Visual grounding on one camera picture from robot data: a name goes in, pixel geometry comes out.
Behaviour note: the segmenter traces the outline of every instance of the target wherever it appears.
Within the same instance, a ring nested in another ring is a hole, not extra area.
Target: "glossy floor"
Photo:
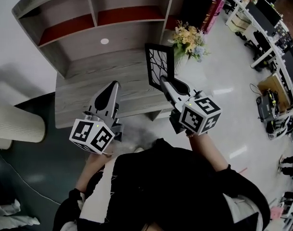
[[[252,52],[243,45],[224,22],[221,13],[207,36],[211,54],[197,64],[190,60],[180,73],[198,89],[212,93],[223,113],[216,127],[209,132],[218,149],[232,168],[255,183],[269,203],[277,202],[285,189],[293,186],[291,179],[277,172],[282,153],[293,154],[289,137],[270,141],[258,120],[254,94],[249,84],[257,84],[269,73],[257,73],[250,68]],[[46,95],[19,106],[39,114],[47,125],[47,135],[41,143],[14,142],[2,157],[34,189],[57,202],[68,197],[82,171],[87,153],[69,140],[71,129],[56,129],[54,123],[54,96]],[[138,145],[147,147],[155,137],[163,137],[173,146],[190,148],[187,137],[176,135],[167,118],[150,121],[145,115],[122,119],[126,125],[124,141],[118,153],[131,152]],[[0,157],[0,180],[12,198],[22,204],[22,213],[37,217],[41,225],[24,230],[52,230],[57,205],[28,188],[14,170]]]

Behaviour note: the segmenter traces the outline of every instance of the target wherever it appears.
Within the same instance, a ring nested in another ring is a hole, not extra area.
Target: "pink book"
[[[214,14],[211,16],[211,19],[209,20],[209,23],[207,25],[207,28],[205,30],[205,34],[208,34],[210,29],[213,27],[218,15],[220,14],[220,11],[222,10],[225,1],[224,0],[216,0],[217,4],[217,8],[214,10]]]

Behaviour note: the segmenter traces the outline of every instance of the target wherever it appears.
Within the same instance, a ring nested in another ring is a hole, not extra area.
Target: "decorative frame with branch pattern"
[[[170,46],[146,43],[145,54],[149,83],[162,91],[160,76],[164,75],[168,81],[174,79],[174,50]]]

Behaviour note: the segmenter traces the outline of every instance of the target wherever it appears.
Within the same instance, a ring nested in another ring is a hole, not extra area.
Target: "white cube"
[[[185,102],[179,122],[200,135],[215,126],[220,114],[221,109],[212,97],[202,97]]]
[[[76,119],[69,140],[85,151],[102,154],[114,136],[104,122]]]

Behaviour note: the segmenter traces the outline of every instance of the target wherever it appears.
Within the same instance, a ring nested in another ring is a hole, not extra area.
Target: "red shelf board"
[[[137,6],[98,12],[98,25],[108,25],[126,21],[164,20],[157,6]]]
[[[66,35],[95,27],[91,14],[61,22],[48,27],[42,34],[39,46]]]
[[[178,18],[174,15],[169,15],[166,21],[166,29],[174,30],[177,27]]]

